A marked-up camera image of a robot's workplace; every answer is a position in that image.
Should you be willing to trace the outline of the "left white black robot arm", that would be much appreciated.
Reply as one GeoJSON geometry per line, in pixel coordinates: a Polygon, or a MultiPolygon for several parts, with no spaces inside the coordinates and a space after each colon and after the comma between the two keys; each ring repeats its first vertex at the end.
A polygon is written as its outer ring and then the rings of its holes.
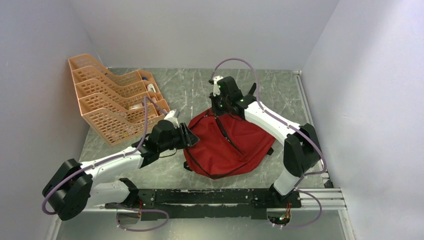
{"type": "Polygon", "coordinates": [[[86,207],[117,204],[141,205],[138,187],[128,178],[108,182],[122,173],[144,168],[167,150],[188,149],[200,141],[185,123],[160,120],[150,133],[124,150],[97,160],[66,160],[42,190],[42,211],[66,221],[86,207]]]}

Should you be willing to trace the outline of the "red backpack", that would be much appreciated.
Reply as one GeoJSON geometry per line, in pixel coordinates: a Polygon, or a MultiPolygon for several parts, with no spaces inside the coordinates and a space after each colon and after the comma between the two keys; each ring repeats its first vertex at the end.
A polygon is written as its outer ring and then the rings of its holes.
{"type": "Polygon", "coordinates": [[[188,124],[199,142],[183,151],[184,168],[216,180],[246,174],[273,153],[275,138],[233,114],[216,116],[211,108],[188,124]]]}

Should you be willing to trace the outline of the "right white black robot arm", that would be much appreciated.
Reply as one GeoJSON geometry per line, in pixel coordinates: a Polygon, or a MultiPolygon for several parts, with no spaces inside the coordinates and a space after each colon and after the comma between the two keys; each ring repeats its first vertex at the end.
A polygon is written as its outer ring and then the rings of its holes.
{"type": "Polygon", "coordinates": [[[282,207],[289,193],[298,187],[309,170],[321,160],[321,148],[315,128],[306,123],[292,122],[266,107],[254,92],[243,94],[231,76],[215,76],[208,80],[213,86],[209,97],[212,111],[221,116],[230,114],[254,124],[283,145],[283,170],[270,186],[270,202],[282,207]]]}

